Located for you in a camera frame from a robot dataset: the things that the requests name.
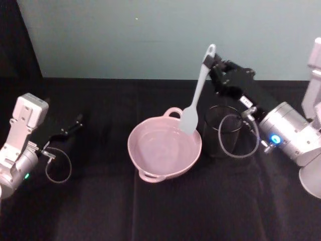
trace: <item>black curtain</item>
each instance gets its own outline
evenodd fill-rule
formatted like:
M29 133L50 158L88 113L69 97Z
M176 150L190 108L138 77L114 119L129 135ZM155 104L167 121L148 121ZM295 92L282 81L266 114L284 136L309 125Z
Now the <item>black curtain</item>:
M42 78L16 0L0 1L0 77Z

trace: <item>light blue wall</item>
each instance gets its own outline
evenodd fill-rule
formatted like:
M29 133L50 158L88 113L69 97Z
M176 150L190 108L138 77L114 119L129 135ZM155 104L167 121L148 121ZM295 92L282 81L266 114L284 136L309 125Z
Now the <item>light blue wall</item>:
M306 80L320 0L19 0L45 77L196 79L209 44L256 79Z

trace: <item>cable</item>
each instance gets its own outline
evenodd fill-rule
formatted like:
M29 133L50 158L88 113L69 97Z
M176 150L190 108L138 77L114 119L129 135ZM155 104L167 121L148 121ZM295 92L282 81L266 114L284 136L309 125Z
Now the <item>cable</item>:
M256 151L257 149L259 148L259 145L260 145L260 133L259 133L259 128L255 122L255 120L252 121L253 123L253 126L254 126L254 130L255 130L255 135L256 135L256 145L255 145L255 148L248 154L246 155L234 155L232 153L229 153L225 148L224 148L224 145L223 145L223 142L222 142L222 137L221 137L221 131L222 131L222 125L223 125L223 122L230 116L234 116L234 117L239 117L238 115L235 115L235 114L228 114L227 116L225 116L220 125L219 125L219 129L218 129L218 136L219 136L219 142L220 142L220 145L221 145L221 148L223 150L223 152L230 156L230 157L233 157L233 158L238 158L238 159L241 159L241 158L246 158L246 157L249 157L249 156L252 156Z
M62 180L62 181L56 181L56 180L52 179L52 178L49 176L49 174L48 174L48 167L49 167L49 165L50 165L50 163L51 163L51 161L52 161L52 160L50 159L50 160L48 161L47 165L46 165L46 168L45 168L45 172L46 172L47 178L48 178L51 182L56 183L56 184L62 184L62 183L67 182L67 181L69 180L69 178L71 177L71 173L72 173L72 164L71 164L70 158L68 157L68 155L67 155L64 151L62 151L62 150L60 150L60 149L58 149L58 148L47 147L47 149L56 150L56 151L59 151L59 152L61 152L62 154L64 154L64 155L67 157L67 159L68 159L68 163L69 163L69 167L70 167L68 177L67 177L66 179Z

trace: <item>spatula head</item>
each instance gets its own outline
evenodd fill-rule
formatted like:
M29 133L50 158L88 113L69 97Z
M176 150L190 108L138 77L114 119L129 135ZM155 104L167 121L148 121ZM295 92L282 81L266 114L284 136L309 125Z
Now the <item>spatula head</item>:
M179 128L188 135L194 133L197 127L199 117L194 106L187 107L183 110Z

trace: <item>white label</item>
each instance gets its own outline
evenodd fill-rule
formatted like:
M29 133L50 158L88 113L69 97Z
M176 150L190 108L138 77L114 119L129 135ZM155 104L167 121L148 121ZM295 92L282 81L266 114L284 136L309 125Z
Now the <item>white label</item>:
M248 108L251 108L253 106L253 103L248 98L246 98L245 96L242 96L240 98L240 101Z

